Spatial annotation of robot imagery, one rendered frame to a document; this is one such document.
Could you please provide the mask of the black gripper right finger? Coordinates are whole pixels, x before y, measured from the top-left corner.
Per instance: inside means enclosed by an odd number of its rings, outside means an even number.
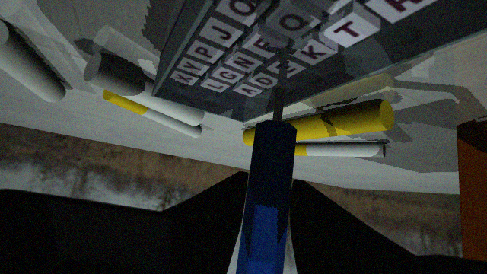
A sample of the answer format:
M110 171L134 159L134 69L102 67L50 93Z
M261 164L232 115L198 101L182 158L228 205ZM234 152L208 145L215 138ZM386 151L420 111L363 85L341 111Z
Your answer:
M487 262L418 256L375 231L304 180L291 188L298 274L487 274Z

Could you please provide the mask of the dark blue stylus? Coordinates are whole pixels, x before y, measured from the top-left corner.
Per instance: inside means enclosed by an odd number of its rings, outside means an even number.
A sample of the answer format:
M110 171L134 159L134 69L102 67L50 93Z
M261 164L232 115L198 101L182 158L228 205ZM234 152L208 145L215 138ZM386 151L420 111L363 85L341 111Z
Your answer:
M276 88L272 120L256 124L236 274L283 274L297 136L284 99Z

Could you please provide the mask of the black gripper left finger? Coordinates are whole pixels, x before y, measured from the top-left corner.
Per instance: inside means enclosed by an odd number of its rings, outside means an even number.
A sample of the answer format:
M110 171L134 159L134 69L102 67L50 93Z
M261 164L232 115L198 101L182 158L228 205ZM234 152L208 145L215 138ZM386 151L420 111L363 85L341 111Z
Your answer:
M248 176L162 211L0 189L0 274L227 274Z

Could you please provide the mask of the grey keyboard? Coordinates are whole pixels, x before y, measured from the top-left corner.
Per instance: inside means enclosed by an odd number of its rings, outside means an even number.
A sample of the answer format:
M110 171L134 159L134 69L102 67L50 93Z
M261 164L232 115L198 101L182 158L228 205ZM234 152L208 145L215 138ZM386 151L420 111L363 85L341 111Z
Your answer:
M186 0L151 97L246 123L487 34L487 0Z

